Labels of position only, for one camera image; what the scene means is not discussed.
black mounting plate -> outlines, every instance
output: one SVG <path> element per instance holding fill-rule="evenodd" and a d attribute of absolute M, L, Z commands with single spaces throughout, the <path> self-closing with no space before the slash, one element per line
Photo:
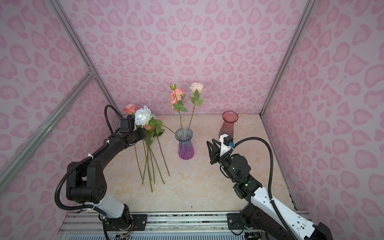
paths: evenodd
<path fill-rule="evenodd" d="M 227 214 L 227 223 L 229 230 L 243 230 L 244 225 L 240 219 L 241 214 Z"/>
<path fill-rule="evenodd" d="M 132 214 L 132 219 L 135 222 L 133 231 L 144 231 L 147 224 L 147 214 Z M 113 224 L 106 225 L 107 231 L 120 231 L 113 226 Z"/>

white rose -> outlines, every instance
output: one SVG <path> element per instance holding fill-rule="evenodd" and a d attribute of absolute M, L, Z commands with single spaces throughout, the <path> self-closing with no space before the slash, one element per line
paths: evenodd
<path fill-rule="evenodd" d="M 137 126 L 142 125 L 144 126 L 149 122 L 151 119 L 151 111 L 147 106 L 144 106 L 143 108 L 140 108 L 135 112 L 135 123 Z"/>
<path fill-rule="evenodd" d="M 201 92 L 205 90 L 204 85 L 201 83 L 192 83 L 190 89 L 192 91 L 192 94 L 195 93 L 196 90 L 199 92 L 199 94 L 201 94 Z"/>

marble surface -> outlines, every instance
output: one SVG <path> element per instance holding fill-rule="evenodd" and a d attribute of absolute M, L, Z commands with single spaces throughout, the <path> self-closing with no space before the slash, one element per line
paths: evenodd
<path fill-rule="evenodd" d="M 160 116 L 163 124 L 176 131 L 180 126 L 178 116 Z M 190 115 L 185 115 L 183 126 L 189 124 Z M 206 141 L 215 138 L 223 123 L 221 115 L 195 115 L 191 124 L 194 136 L 192 143 L 195 155 L 190 160 L 182 160 L 177 154 L 178 141 L 166 130 L 159 138 L 170 176 L 162 158 L 159 143 L 154 139 L 152 150 L 161 170 L 165 185 L 154 162 L 154 192 L 151 193 L 148 172 L 142 184 L 137 165 L 135 148 L 121 151 L 104 169 L 108 192 L 118 201 L 129 206 L 132 212 L 170 211 L 234 211 L 241 210 L 247 201 L 239 199 L 233 190 L 233 183 L 225 178 L 219 165 L 209 163 Z M 235 123 L 234 142 L 246 137 L 261 137 L 268 141 L 259 115 L 239 115 Z M 145 156 L 142 142 L 136 144 L 141 172 L 144 170 Z M 239 145 L 235 153 L 246 157 L 251 166 L 251 175 L 268 186 L 270 159 L 267 147 L 260 141 L 247 141 Z M 291 198 L 276 161 L 273 168 L 272 194 L 282 203 L 293 209 Z"/>

pink patterned wallpaper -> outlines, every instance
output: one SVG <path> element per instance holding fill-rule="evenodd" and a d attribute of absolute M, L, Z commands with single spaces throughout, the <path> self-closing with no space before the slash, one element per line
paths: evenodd
<path fill-rule="evenodd" d="M 61 1 L 119 108 L 163 114 L 169 83 L 189 91 L 195 81 L 207 89 L 198 113 L 258 113 L 305 3 Z"/>
<path fill-rule="evenodd" d="M 85 75 L 44 0 L 0 2 L 0 172 Z"/>
<path fill-rule="evenodd" d="M 0 239 L 54 239 L 67 213 L 53 200 L 57 183 L 70 162 L 87 157 L 110 135 L 104 119 L 106 104 L 100 89 L 91 82 L 0 195 Z M 113 128 L 115 115 L 109 111 Z M 61 199 L 69 204 L 65 187 Z"/>
<path fill-rule="evenodd" d="M 384 239 L 384 1 L 321 0 L 266 122 L 293 191 L 334 239 Z"/>

vase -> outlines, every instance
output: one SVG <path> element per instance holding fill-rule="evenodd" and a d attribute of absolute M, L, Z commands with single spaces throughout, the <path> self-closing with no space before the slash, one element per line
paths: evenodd
<path fill-rule="evenodd" d="M 226 111 L 222 117 L 224 122 L 218 134 L 219 138 L 223 134 L 228 134 L 229 137 L 233 137 L 233 124 L 239 119 L 239 116 L 233 111 Z"/>
<path fill-rule="evenodd" d="M 189 160 L 195 155 L 191 139 L 193 132 L 187 127 L 179 128 L 175 134 L 176 139 L 179 141 L 179 157 L 184 160 Z"/>

